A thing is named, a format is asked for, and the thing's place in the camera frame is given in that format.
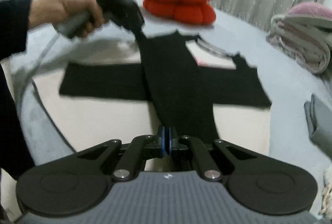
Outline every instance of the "gray ribbed surface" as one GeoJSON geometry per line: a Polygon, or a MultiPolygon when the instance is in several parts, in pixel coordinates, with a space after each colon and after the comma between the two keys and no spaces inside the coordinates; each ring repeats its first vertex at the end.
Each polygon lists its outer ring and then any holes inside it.
{"type": "Polygon", "coordinates": [[[202,180],[195,171],[141,172],[116,184],[95,208],[81,215],[47,219],[26,215],[19,224],[314,224],[307,212],[270,217],[239,205],[218,183],[202,180]]]}

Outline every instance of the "black sleeve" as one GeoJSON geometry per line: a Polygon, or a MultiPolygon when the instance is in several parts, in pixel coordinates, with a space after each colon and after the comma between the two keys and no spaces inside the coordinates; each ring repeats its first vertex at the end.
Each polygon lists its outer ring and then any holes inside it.
{"type": "Polygon", "coordinates": [[[26,49],[32,0],[0,0],[0,60],[26,49]]]}

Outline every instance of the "screw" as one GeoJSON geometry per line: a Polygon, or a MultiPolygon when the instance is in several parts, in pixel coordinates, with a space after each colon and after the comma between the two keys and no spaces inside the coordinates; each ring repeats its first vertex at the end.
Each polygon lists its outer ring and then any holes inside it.
{"type": "Polygon", "coordinates": [[[117,178],[127,178],[129,176],[130,172],[125,169],[119,169],[116,170],[113,175],[117,178]]]}
{"type": "Polygon", "coordinates": [[[220,175],[221,175],[220,172],[216,170],[208,170],[204,173],[204,176],[209,179],[216,179],[220,177],[220,175]]]}

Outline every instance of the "cable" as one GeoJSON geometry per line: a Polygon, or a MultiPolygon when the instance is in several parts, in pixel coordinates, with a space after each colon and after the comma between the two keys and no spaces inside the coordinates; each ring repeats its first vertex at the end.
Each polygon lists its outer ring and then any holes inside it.
{"type": "Polygon", "coordinates": [[[51,50],[53,45],[56,43],[56,41],[59,39],[59,37],[60,37],[59,33],[55,34],[52,37],[52,39],[46,45],[46,47],[44,48],[42,53],[39,55],[33,69],[31,70],[30,73],[28,73],[27,77],[25,78],[25,80],[23,82],[22,91],[20,93],[20,97],[19,97],[18,103],[17,103],[17,114],[18,114],[19,119],[21,119],[21,115],[22,115],[22,102],[23,102],[23,97],[24,97],[25,91],[26,91],[30,81],[32,80],[32,77],[36,74],[36,72],[38,71],[40,65],[42,64],[42,61],[44,60],[44,58],[46,57],[48,52],[51,50]]]}

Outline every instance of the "folded cloth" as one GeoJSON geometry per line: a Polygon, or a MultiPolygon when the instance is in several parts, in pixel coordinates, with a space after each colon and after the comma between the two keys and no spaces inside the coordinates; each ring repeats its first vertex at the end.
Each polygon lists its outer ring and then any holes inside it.
{"type": "Polygon", "coordinates": [[[331,31],[332,11],[306,2],[273,16],[267,41],[311,73],[321,74],[330,62],[331,31]]]}

